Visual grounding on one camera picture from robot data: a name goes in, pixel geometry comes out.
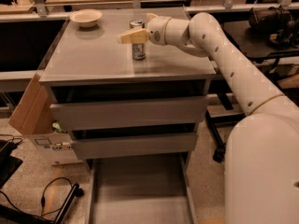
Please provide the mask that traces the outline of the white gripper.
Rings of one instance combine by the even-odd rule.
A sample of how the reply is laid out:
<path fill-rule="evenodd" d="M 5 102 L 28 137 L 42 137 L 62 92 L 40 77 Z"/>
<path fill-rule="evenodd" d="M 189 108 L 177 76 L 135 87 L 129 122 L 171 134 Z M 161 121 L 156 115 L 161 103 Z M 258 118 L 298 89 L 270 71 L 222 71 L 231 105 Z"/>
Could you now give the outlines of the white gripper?
<path fill-rule="evenodd" d="M 144 44 L 150 40 L 156 45 L 184 46 L 190 39 L 189 21 L 147 13 L 147 29 L 131 29 L 121 34 L 122 44 Z"/>

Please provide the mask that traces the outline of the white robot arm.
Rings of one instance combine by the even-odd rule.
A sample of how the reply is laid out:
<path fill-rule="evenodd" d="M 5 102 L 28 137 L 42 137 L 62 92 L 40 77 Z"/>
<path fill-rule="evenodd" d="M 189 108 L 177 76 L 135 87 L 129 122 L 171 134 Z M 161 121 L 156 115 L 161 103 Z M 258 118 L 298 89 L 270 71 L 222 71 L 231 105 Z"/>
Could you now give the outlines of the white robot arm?
<path fill-rule="evenodd" d="M 126 43 L 172 45 L 216 62 L 245 114 L 225 151 L 225 224 L 299 224 L 299 107 L 227 38 L 208 13 L 185 21 L 148 15 Z"/>

